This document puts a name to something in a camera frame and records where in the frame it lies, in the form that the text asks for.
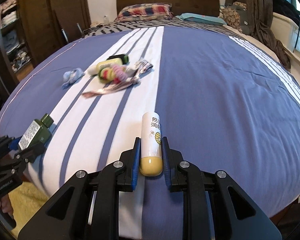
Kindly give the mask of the person left hand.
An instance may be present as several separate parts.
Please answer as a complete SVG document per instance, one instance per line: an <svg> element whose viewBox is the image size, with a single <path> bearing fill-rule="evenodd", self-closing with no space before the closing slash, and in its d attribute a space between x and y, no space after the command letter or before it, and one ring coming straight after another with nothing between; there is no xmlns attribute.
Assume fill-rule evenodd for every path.
<svg viewBox="0 0 300 240"><path fill-rule="evenodd" d="M5 195L0 199L0 209L3 213L9 214L13 218L13 207L9 195Z"/></svg>

